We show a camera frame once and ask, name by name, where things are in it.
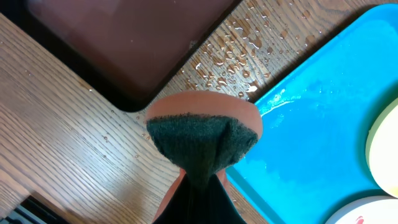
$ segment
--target yellow plate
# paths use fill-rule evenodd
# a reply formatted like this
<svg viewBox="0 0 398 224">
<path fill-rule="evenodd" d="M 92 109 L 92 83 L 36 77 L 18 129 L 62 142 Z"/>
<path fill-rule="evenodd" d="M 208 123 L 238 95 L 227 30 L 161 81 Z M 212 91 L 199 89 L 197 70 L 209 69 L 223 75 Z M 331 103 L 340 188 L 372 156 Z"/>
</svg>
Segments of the yellow plate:
<svg viewBox="0 0 398 224">
<path fill-rule="evenodd" d="M 369 131 L 366 161 L 380 188 L 398 197 L 398 99 L 380 114 Z"/>
</svg>

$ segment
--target scrubbing sponge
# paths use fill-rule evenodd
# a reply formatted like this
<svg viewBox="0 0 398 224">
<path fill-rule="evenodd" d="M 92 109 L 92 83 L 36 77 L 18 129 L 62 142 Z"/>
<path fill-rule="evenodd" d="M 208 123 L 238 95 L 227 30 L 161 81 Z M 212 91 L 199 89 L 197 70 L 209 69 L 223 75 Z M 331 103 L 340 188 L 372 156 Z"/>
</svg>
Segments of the scrubbing sponge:
<svg viewBox="0 0 398 224">
<path fill-rule="evenodd" d="M 237 163 L 257 143 L 258 136 L 236 118 L 182 114 L 147 121 L 159 152 L 183 168 L 197 189 L 210 177 Z"/>
</svg>

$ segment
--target wooden table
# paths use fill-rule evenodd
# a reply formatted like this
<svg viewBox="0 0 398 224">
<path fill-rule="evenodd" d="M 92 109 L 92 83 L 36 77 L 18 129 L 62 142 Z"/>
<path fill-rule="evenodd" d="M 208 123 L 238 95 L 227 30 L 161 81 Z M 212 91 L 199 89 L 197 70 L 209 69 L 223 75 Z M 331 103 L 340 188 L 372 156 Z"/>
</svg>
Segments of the wooden table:
<svg viewBox="0 0 398 224">
<path fill-rule="evenodd" d="M 243 1 L 158 98 L 211 90 L 255 101 L 384 2 Z M 149 139 L 144 113 L 119 111 L 0 15 L 0 215 L 33 195 L 71 223 L 150 223 L 178 169 Z M 248 223 L 266 223 L 231 195 Z"/>
</svg>

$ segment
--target blue tray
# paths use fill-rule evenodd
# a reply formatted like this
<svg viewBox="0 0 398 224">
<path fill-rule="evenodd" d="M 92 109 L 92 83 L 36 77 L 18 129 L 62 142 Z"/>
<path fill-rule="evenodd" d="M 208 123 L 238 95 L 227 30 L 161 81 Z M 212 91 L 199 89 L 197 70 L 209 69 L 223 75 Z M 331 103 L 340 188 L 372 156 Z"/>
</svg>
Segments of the blue tray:
<svg viewBox="0 0 398 224">
<path fill-rule="evenodd" d="M 325 223 L 347 203 L 385 195 L 365 142 L 398 97 L 397 29 L 398 5 L 369 10 L 256 103 L 262 139 L 227 173 L 267 221 Z"/>
</svg>

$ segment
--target dark green sponge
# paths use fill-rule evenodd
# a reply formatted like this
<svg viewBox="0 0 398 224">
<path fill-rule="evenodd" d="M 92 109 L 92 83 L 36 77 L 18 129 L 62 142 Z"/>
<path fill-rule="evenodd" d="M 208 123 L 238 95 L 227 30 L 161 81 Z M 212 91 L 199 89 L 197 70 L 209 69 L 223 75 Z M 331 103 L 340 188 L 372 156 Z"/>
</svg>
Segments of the dark green sponge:
<svg viewBox="0 0 398 224">
<path fill-rule="evenodd" d="M 147 129 L 159 152 L 183 168 L 198 189 L 237 163 L 258 140 L 253 130 L 227 116 L 164 116 L 148 120 Z"/>
</svg>

